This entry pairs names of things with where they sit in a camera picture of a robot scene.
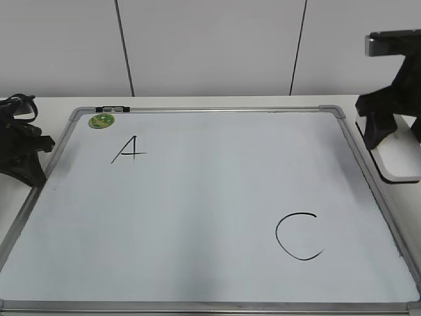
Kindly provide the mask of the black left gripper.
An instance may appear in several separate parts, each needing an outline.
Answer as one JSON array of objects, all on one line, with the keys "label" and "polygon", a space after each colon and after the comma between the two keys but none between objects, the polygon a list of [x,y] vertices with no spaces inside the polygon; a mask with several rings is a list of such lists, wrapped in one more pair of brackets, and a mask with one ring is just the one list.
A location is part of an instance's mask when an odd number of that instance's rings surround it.
[{"label": "black left gripper", "polygon": [[47,178],[38,153],[52,152],[55,142],[34,125],[38,116],[35,98],[14,94],[1,101],[1,174],[41,187]]}]

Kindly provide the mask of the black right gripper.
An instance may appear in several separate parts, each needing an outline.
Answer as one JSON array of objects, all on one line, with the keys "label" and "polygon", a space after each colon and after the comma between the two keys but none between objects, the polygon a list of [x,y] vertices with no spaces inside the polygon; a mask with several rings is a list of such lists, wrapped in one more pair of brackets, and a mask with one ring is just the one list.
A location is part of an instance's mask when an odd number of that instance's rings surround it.
[{"label": "black right gripper", "polygon": [[415,117],[411,131],[421,144],[420,55],[405,57],[392,83],[372,93],[360,95],[357,113],[366,117],[363,141],[367,150],[375,149],[397,130],[395,115]]}]

